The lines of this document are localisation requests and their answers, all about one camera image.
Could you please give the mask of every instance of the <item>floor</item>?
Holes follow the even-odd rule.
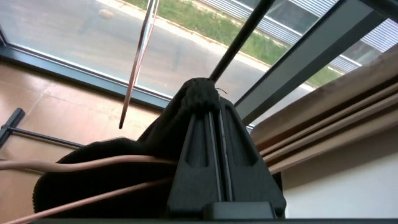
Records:
[[[130,106],[122,130],[120,100],[0,62],[0,125],[16,108],[26,115],[18,128],[80,144],[124,136],[137,139],[158,113]],[[11,136],[0,159],[55,162],[71,152],[64,146]],[[40,174],[0,171],[0,223],[33,213],[32,190]]]

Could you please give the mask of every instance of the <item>street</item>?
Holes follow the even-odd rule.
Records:
[[[101,9],[113,17],[101,17]],[[13,0],[0,1],[0,25],[10,43],[128,80],[142,20],[95,0]],[[208,77],[222,54],[155,26],[137,84],[173,96],[188,79]],[[234,60],[216,87],[234,103],[263,74]],[[308,92],[297,88],[257,122]]]

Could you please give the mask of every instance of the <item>green grass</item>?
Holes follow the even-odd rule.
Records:
[[[147,7],[147,0],[125,1],[141,9]],[[157,14],[227,46],[232,43],[241,28],[228,18],[198,10],[190,1],[160,0]],[[276,44],[272,39],[258,33],[252,33],[241,49],[242,52],[269,65],[273,65],[287,50],[287,47]],[[313,86],[322,86],[339,76],[339,73],[323,68],[307,81]]]

